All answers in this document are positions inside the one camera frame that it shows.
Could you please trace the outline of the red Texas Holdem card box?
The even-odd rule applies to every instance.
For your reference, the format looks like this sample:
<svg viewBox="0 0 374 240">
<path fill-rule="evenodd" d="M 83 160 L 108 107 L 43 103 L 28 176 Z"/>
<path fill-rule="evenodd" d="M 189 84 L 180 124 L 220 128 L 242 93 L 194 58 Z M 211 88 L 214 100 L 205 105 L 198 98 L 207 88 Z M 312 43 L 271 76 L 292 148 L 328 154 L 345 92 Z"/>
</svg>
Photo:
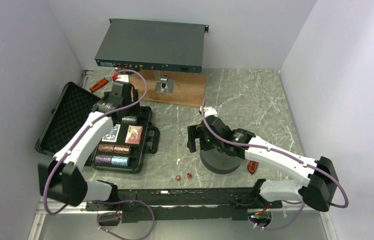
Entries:
<svg viewBox="0 0 374 240">
<path fill-rule="evenodd" d="M 141 143 L 143 126 L 129 125 L 125 137 L 125 143 L 131 145 L 139 145 Z"/>
</svg>

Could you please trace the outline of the black poker set case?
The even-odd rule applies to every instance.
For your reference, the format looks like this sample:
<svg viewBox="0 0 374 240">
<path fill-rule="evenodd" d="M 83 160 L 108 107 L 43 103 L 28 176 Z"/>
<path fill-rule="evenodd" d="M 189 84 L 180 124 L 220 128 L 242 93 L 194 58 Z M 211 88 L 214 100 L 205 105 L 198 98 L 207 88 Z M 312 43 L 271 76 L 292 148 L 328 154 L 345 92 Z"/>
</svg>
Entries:
<svg viewBox="0 0 374 240">
<path fill-rule="evenodd" d="M 35 150 L 43 155 L 54 156 L 74 137 L 86 122 L 92 107 L 100 99 L 73 82 L 67 83 L 55 108 L 51 111 L 47 125 L 35 144 Z M 136 117 L 138 119 L 136 124 L 117 121 L 116 124 L 120 125 L 117 141 L 104 142 L 101 140 L 87 159 L 86 165 L 96 170 L 139 173 L 143 164 L 144 154 L 157 152 L 160 131 L 151 123 L 152 109 L 149 106 L 141 106 L 139 104 L 139 115 Z M 125 143 L 129 125 L 143 126 L 140 144 Z M 100 144 L 129 146 L 131 153 L 122 155 L 99 152 L 98 146 Z M 98 165 L 94 163 L 96 155 L 129 157 L 129 166 Z"/>
</svg>

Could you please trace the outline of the blue playing card deck box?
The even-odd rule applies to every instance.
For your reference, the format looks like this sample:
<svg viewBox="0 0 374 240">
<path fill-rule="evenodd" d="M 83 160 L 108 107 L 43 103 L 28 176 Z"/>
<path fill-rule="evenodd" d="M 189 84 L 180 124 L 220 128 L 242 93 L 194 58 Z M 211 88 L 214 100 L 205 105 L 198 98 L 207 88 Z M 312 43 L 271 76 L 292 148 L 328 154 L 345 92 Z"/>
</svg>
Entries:
<svg viewBox="0 0 374 240">
<path fill-rule="evenodd" d="M 116 143 L 119 135 L 121 125 L 115 124 L 110 131 L 108 131 L 101 139 L 102 142 Z"/>
</svg>

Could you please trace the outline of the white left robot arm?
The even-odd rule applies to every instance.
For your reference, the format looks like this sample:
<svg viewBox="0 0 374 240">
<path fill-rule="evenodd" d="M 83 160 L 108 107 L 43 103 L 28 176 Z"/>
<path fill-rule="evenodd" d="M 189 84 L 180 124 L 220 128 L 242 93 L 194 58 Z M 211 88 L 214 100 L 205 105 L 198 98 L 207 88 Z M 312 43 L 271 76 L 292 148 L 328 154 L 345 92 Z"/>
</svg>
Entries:
<svg viewBox="0 0 374 240">
<path fill-rule="evenodd" d="M 48 163 L 39 163 L 40 192 L 48 198 L 78 206 L 84 201 L 98 201 L 106 210 L 119 203 L 118 187 L 114 183 L 87 181 L 82 175 L 86 161 L 101 139 L 122 118 L 123 113 L 139 104 L 138 92 L 129 82 L 114 81 L 91 109 L 85 123 L 74 137 Z"/>
</svg>

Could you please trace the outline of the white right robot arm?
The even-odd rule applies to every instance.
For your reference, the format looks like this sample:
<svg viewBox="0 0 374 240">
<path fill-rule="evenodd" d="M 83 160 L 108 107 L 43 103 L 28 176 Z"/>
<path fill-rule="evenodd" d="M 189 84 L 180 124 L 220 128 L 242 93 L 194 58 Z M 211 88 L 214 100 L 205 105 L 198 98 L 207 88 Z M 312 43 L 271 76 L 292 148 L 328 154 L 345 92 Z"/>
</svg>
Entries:
<svg viewBox="0 0 374 240">
<path fill-rule="evenodd" d="M 275 201 L 302 202 L 319 212 L 349 206 L 334 164 L 327 157 L 316 160 L 292 153 L 243 128 L 230 129 L 213 115 L 188 126 L 187 135 L 187 148 L 192 153 L 199 141 L 202 151 L 217 150 L 232 158 L 266 164 L 290 177 L 278 181 L 258 179 L 250 194 L 251 203 L 257 208 Z"/>
</svg>

